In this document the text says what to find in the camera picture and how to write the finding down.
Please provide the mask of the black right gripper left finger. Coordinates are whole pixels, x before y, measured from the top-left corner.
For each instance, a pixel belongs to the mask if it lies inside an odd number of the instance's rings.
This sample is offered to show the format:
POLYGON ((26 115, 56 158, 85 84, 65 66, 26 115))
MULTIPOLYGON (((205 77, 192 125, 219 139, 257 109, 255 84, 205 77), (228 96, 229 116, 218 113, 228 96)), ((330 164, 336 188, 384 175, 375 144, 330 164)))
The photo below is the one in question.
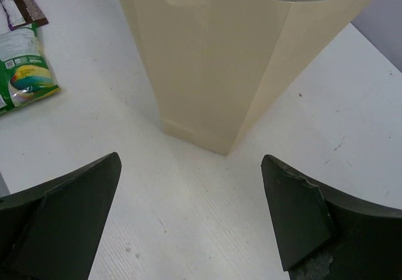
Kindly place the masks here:
POLYGON ((1 279, 88 279, 121 175, 110 153, 1 197, 1 279))

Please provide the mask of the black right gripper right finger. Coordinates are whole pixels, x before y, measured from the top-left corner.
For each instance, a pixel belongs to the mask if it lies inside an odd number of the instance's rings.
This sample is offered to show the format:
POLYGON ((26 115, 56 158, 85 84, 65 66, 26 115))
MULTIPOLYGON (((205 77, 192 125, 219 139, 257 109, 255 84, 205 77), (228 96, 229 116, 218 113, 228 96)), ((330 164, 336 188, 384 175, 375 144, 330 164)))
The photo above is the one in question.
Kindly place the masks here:
POLYGON ((401 210, 332 188, 272 155, 261 162, 290 279, 401 279, 401 210))

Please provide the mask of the brown chocolate bar wrapper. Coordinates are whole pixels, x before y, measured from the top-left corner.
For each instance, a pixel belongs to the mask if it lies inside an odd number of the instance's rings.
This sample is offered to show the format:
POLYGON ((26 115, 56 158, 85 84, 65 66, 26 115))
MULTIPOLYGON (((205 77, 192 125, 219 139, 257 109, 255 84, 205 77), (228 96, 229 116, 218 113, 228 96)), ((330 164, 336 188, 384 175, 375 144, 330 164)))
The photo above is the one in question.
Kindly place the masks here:
POLYGON ((1 7, 11 31, 30 24, 37 26, 48 24, 46 16, 35 0, 1 0, 1 7))

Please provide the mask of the green candy bag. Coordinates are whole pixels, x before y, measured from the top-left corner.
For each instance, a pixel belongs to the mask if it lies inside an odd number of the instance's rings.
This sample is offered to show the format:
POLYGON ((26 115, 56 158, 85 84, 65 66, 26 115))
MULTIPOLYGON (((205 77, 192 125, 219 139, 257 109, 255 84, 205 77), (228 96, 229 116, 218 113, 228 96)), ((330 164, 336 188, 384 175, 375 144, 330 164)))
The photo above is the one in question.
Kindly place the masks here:
POLYGON ((1 35, 1 114, 59 91, 35 23, 1 35))

